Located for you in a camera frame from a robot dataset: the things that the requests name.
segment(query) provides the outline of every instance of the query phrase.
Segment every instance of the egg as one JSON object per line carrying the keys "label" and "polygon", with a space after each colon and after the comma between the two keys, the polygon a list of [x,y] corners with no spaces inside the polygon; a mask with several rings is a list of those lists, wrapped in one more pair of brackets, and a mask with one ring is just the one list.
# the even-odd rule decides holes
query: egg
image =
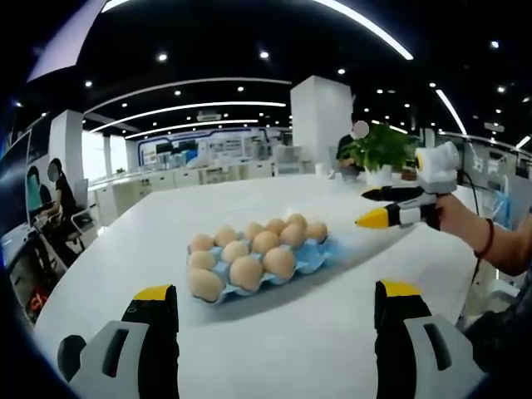
{"label": "egg", "polygon": [[303,229],[307,228],[307,220],[301,214],[291,214],[286,221],[287,224],[301,224]]}
{"label": "egg", "polygon": [[270,249],[263,260],[264,270],[280,278],[291,278],[296,267],[292,251],[286,248]]}
{"label": "egg", "polygon": [[305,229],[301,224],[289,224],[281,233],[281,241],[298,248],[305,242]]}
{"label": "egg", "polygon": [[190,252],[208,251],[214,247],[214,240],[207,234],[197,234],[190,243]]}
{"label": "egg", "polygon": [[279,237],[275,233],[266,230],[257,234],[257,237],[253,240],[251,249],[254,252],[266,254],[271,248],[278,247],[280,244]]}
{"label": "egg", "polygon": [[225,247],[225,245],[236,241],[237,239],[239,239],[239,236],[236,234],[236,231],[230,226],[225,225],[218,229],[218,232],[214,237],[214,242],[219,247]]}
{"label": "egg", "polygon": [[310,223],[307,226],[305,235],[308,239],[315,239],[321,244],[327,238],[327,226],[325,223]]}
{"label": "egg", "polygon": [[189,256],[189,268],[211,270],[216,265],[216,259],[211,252],[195,251]]}
{"label": "egg", "polygon": [[216,302],[225,287],[218,275],[202,268],[189,271],[188,285],[192,295],[207,302]]}
{"label": "egg", "polygon": [[284,221],[281,219],[271,219],[268,224],[266,224],[266,229],[275,233],[276,235],[280,235],[285,227],[286,223],[284,223]]}
{"label": "egg", "polygon": [[222,260],[228,264],[238,258],[249,255],[248,246],[241,241],[233,241],[225,246],[222,251]]}
{"label": "egg", "polygon": [[261,224],[258,224],[257,222],[251,222],[248,224],[248,227],[246,227],[246,230],[244,231],[244,237],[246,239],[254,239],[258,233],[261,233],[265,231],[264,226]]}
{"label": "egg", "polygon": [[229,281],[246,291],[257,291],[263,277],[263,265],[252,256],[236,259],[229,270]]}

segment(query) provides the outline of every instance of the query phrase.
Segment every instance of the red bracelet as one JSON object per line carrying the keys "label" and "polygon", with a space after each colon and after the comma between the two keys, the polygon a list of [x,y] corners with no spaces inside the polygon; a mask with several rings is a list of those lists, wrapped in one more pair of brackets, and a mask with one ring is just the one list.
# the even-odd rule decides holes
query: red bracelet
{"label": "red bracelet", "polygon": [[485,257],[485,255],[488,253],[488,251],[490,250],[491,248],[491,245],[493,244],[493,236],[495,235],[495,230],[493,228],[493,220],[491,219],[486,219],[486,221],[488,222],[488,225],[490,226],[490,237],[488,238],[488,242],[486,243],[484,249],[482,250],[482,252],[480,253],[477,253],[475,251],[475,256],[478,258],[478,259],[482,259]]}

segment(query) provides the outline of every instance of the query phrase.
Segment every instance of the column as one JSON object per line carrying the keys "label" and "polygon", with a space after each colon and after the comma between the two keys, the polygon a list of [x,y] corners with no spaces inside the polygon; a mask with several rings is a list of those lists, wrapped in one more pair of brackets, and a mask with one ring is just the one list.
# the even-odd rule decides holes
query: column
{"label": "column", "polygon": [[66,110],[56,116],[50,126],[50,160],[58,158],[68,181],[74,185],[83,179],[83,155],[81,153],[81,132],[83,115]]}
{"label": "column", "polygon": [[351,88],[337,81],[311,76],[290,91],[293,145],[303,157],[331,167],[338,142],[351,131]]}
{"label": "column", "polygon": [[103,136],[103,156],[106,160],[106,177],[113,176],[113,166],[111,164],[111,137]]}

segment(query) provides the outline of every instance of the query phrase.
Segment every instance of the blue egg tray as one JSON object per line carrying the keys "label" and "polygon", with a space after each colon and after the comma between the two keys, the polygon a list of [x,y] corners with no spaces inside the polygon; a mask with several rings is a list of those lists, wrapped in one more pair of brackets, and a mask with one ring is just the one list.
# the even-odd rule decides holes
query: blue egg tray
{"label": "blue egg tray", "polygon": [[[249,249],[249,255],[256,258],[260,263],[263,262],[263,255],[251,252],[251,240],[249,239],[243,239],[242,234],[239,235],[240,241],[245,243],[248,246]],[[232,285],[229,282],[229,267],[230,265],[224,261],[221,260],[222,256],[222,250],[221,247],[213,247],[209,252],[211,252],[214,255],[214,258],[216,259],[216,265],[211,270],[213,273],[216,273],[222,281],[224,281],[225,288],[220,294],[218,300],[216,302],[207,302],[201,298],[195,297],[197,300],[211,304],[211,305],[218,305],[223,302],[227,302],[231,298],[237,298],[237,297],[248,297],[250,295],[255,295],[257,292],[267,288],[269,285],[283,285],[288,283],[291,279],[294,278],[294,276],[299,274],[311,274],[316,272],[319,268],[321,268],[328,259],[331,258],[331,249],[334,245],[333,240],[330,237],[327,237],[325,241],[321,244],[318,244],[318,242],[315,239],[307,239],[305,242],[301,245],[299,248],[293,248],[290,245],[281,244],[281,248],[286,248],[292,251],[293,255],[296,259],[296,266],[294,268],[292,276],[290,278],[280,278],[274,274],[265,272],[263,277],[260,280],[259,288],[257,288],[256,291],[246,291],[245,289],[242,289],[240,287],[236,287]]]}

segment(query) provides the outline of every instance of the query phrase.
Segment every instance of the ceiling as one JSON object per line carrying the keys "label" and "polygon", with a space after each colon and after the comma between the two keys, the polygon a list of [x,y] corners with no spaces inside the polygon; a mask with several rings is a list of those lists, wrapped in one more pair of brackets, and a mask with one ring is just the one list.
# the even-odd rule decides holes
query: ceiling
{"label": "ceiling", "polygon": [[[214,109],[228,113],[227,120],[258,120],[255,125],[261,126],[274,126],[278,121],[278,126],[289,127],[290,89],[311,75],[319,75],[352,88],[357,96],[354,112],[358,119],[389,121],[409,131],[415,121],[417,127],[434,124],[436,129],[460,132],[436,94],[441,89],[469,135],[492,137],[485,122],[504,126],[505,132],[495,137],[511,145],[532,132],[532,101],[525,100],[532,97],[532,58],[522,37],[528,14],[519,9],[524,6],[466,0],[342,3],[386,30],[414,59],[405,60],[365,27],[312,0],[130,0],[96,19],[76,66],[14,91],[12,98],[23,107],[14,107],[8,125],[21,130],[43,112],[53,117],[67,107],[87,111],[118,96],[166,85],[94,110],[96,118],[86,116],[86,129],[97,129],[102,120],[216,101],[285,103],[284,108]],[[56,29],[72,6],[61,10],[63,18],[51,21]],[[36,42],[50,37],[50,32],[50,27],[43,27]],[[493,48],[492,41],[497,41],[499,48]],[[268,52],[267,59],[259,56],[263,51]],[[162,52],[168,59],[158,62]],[[338,74],[341,68],[346,71],[343,75]],[[170,85],[220,77],[274,79],[290,84],[207,81]],[[92,82],[90,88],[85,87],[87,80]],[[505,91],[498,92],[499,86]],[[129,136],[188,124],[195,122],[200,110],[146,116],[103,132]]]}

